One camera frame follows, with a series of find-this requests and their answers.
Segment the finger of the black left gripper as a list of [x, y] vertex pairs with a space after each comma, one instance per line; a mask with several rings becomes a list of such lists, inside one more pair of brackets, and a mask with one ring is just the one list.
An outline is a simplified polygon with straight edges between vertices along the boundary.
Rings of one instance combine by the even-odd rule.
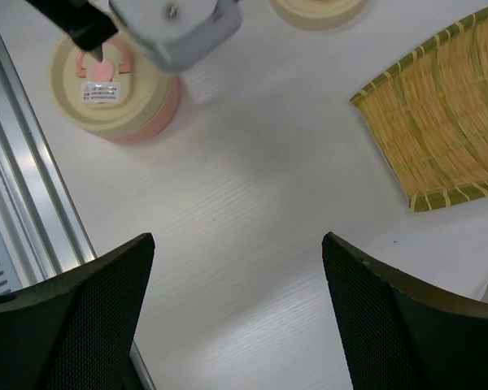
[[27, 0], [27, 3], [98, 62], [103, 61], [102, 45], [118, 33], [112, 19], [89, 1]]

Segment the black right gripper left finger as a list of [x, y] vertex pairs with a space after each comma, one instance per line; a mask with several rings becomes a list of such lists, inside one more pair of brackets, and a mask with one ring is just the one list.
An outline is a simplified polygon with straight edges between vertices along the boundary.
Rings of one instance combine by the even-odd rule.
[[130, 351], [150, 278], [150, 233], [0, 296], [0, 389], [140, 389]]

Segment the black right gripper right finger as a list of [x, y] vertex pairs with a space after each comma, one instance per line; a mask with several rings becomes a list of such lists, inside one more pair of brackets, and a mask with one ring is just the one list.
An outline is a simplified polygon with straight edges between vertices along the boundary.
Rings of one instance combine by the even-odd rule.
[[488, 389], [488, 302], [438, 288], [330, 232], [322, 259], [355, 389]]

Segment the cream lid pink handle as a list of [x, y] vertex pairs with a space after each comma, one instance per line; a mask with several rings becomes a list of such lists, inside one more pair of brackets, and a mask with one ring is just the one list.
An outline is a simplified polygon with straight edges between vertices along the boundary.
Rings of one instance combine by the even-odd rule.
[[136, 132], [163, 104], [166, 76], [124, 32], [102, 46], [103, 61], [68, 38], [56, 46], [50, 65], [54, 101], [78, 128], [101, 137]]

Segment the pink lunch box bowl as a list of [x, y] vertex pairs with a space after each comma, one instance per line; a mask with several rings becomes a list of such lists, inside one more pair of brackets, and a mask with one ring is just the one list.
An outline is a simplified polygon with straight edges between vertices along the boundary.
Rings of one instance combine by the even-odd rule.
[[107, 137], [106, 140], [118, 144], [134, 144], [147, 141], [162, 132], [173, 120], [181, 102], [181, 82], [177, 77], [168, 82], [168, 90], [163, 104], [154, 116], [136, 132], [122, 137]]

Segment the cream lid yellow handle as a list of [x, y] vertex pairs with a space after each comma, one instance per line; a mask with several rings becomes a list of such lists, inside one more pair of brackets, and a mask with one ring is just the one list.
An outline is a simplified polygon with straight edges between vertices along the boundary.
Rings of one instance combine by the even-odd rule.
[[287, 24], [304, 31], [327, 31], [354, 18], [364, 0], [269, 0], [274, 12]]

